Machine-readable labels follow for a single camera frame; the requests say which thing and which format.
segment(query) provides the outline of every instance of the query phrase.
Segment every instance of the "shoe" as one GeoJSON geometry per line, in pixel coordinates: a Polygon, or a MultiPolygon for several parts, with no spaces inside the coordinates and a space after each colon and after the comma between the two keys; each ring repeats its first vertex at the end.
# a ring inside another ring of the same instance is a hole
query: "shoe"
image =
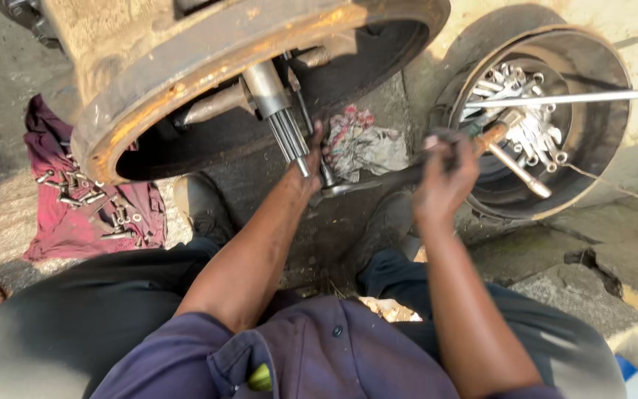
{"type": "Polygon", "coordinates": [[[205,174],[180,177],[174,183],[174,202],[194,236],[206,237],[223,246],[235,235],[220,191],[205,174]]]}
{"type": "Polygon", "coordinates": [[[384,249],[400,249],[401,241],[411,228],[412,192],[397,191],[381,199],[376,213],[368,221],[366,233],[347,257],[353,279],[368,266],[375,253],[384,249]]]}

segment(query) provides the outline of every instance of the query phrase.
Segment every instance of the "maroon rag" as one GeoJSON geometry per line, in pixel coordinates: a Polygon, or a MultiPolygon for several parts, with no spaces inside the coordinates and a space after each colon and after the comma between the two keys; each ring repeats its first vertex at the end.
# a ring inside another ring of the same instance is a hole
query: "maroon rag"
{"type": "MultiPolygon", "coordinates": [[[[40,177],[45,175],[47,170],[52,170],[55,174],[49,177],[49,180],[58,183],[59,171],[75,170],[73,159],[65,157],[70,148],[60,144],[62,141],[70,141],[73,127],[58,119],[40,95],[34,96],[28,103],[25,123],[28,133],[24,135],[23,140],[28,147],[34,177],[40,177]]],[[[78,187],[70,190],[70,197],[80,198],[92,187],[95,187],[92,183],[90,187],[82,187],[79,181],[78,187]]],[[[141,222],[124,225],[127,230],[135,231],[137,238],[100,239],[100,236],[109,231],[105,231],[99,224],[90,223],[88,218],[107,197],[73,210],[70,205],[57,201],[60,191],[56,187],[41,184],[38,185],[38,231],[23,258],[30,261],[48,258],[88,259],[103,253],[164,246],[167,237],[164,202],[159,190],[152,183],[104,185],[99,190],[108,196],[123,195],[133,206],[126,210],[128,215],[141,215],[141,222]]],[[[107,202],[102,210],[93,216],[111,225],[111,215],[114,212],[114,205],[107,202]]]]}

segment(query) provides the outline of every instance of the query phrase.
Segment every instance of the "work shirt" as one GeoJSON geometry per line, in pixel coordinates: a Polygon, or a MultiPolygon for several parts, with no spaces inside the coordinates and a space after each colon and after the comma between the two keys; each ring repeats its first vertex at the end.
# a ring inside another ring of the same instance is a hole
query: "work shirt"
{"type": "MultiPolygon", "coordinates": [[[[305,300],[239,334],[208,314],[174,317],[120,360],[92,396],[224,397],[459,396],[445,370],[412,340],[363,304],[336,297],[305,300]],[[271,391],[254,391],[249,377],[263,365],[270,371],[271,391]]],[[[552,387],[533,386],[492,398],[561,395],[552,387]]]]}

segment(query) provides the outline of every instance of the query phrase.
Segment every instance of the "dark trousers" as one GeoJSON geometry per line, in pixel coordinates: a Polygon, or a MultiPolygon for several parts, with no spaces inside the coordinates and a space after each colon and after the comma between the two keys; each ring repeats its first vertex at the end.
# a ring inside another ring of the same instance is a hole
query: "dark trousers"
{"type": "MultiPolygon", "coordinates": [[[[114,253],[35,284],[0,306],[0,398],[87,398],[110,368],[166,322],[218,251],[207,239],[173,250],[114,253]]],[[[425,270],[383,250],[360,276],[424,322],[396,323],[439,360],[425,270]]],[[[583,322],[509,290],[488,287],[549,385],[572,398],[624,398],[604,340],[583,322]]]]}

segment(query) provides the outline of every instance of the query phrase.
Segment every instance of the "dirty rag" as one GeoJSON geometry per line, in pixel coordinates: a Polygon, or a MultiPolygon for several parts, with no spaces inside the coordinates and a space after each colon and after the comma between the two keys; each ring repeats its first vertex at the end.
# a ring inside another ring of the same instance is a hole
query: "dirty rag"
{"type": "Polygon", "coordinates": [[[331,134],[325,156],[335,175],[355,183],[360,169],[383,175],[409,166],[403,132],[379,128],[374,122],[369,110],[359,111],[353,104],[329,119],[331,134]]]}
{"type": "MultiPolygon", "coordinates": [[[[58,119],[46,106],[40,95],[34,96],[28,104],[25,117],[28,132],[23,139],[28,147],[31,159],[31,170],[34,179],[53,170],[49,178],[59,182],[59,171],[73,171],[73,159],[66,158],[70,148],[61,145],[69,142],[73,127],[58,119]]],[[[72,189],[70,197],[79,198],[89,188],[72,189]]],[[[160,248],[164,246],[167,236],[167,221],[164,213],[164,202],[159,190],[152,183],[132,183],[120,186],[104,185],[99,188],[108,196],[118,194],[124,196],[134,211],[128,215],[139,213],[141,222],[125,224],[125,228],[135,231],[137,239],[101,240],[100,236],[108,233],[103,228],[88,222],[93,211],[106,200],[99,199],[93,204],[73,210],[70,205],[57,202],[59,190],[47,185],[38,185],[38,230],[23,258],[38,261],[48,258],[89,259],[103,253],[119,252],[135,248],[160,248]]],[[[111,216],[115,207],[107,202],[95,218],[103,219],[111,224],[111,216]]]]}

